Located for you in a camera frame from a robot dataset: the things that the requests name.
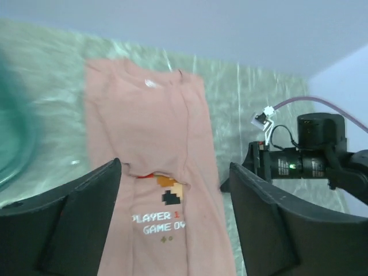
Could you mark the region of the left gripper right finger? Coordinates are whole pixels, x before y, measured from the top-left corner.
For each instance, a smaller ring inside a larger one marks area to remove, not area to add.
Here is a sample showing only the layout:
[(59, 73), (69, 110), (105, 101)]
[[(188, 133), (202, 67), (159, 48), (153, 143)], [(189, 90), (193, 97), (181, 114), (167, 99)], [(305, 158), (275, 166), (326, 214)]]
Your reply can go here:
[(239, 164), (229, 186), (248, 275), (366, 275), (367, 219), (304, 201)]

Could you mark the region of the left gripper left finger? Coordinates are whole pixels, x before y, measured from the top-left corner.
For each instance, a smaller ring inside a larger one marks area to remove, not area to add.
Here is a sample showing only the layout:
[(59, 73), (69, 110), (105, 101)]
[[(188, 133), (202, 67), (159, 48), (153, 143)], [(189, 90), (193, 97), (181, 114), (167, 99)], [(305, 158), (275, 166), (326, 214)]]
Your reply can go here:
[(121, 178), (115, 158), (1, 209), (1, 275), (97, 275)]

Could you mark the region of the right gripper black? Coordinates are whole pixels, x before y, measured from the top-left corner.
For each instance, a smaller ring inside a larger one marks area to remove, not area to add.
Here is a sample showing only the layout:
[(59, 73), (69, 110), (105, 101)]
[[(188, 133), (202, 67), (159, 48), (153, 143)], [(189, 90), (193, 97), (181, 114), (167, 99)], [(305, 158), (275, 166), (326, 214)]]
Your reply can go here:
[[(294, 147), (271, 151), (261, 141), (250, 142), (244, 167), (265, 181), (273, 179), (326, 179), (327, 160), (320, 151)], [(222, 193), (230, 193), (229, 178), (221, 185)]]

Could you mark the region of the pink t shirt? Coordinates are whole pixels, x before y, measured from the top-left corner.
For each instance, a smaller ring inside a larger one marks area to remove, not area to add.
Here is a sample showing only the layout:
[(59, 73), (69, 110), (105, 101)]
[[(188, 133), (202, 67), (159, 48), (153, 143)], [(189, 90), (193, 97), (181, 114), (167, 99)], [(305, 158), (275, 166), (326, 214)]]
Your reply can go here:
[(202, 78), (89, 60), (85, 111), (91, 165), (122, 167), (99, 275), (235, 275)]

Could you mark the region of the teal plastic basin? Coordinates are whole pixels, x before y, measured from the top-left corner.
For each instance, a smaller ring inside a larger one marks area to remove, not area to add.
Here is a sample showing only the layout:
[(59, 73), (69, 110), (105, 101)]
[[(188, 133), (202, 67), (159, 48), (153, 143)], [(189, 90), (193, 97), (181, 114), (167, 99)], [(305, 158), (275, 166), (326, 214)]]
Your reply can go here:
[(39, 145), (39, 120), (19, 73), (1, 51), (1, 190), (24, 173)]

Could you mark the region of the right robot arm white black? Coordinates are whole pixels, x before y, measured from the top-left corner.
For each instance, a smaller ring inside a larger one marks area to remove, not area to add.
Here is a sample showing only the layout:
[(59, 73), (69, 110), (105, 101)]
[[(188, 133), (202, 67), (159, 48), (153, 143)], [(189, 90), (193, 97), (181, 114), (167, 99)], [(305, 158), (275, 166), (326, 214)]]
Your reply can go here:
[(367, 203), (367, 151), (349, 152), (344, 117), (308, 113), (297, 117), (298, 140), (292, 147), (270, 150), (264, 141), (250, 142), (242, 166), (267, 182), (274, 179), (326, 179)]

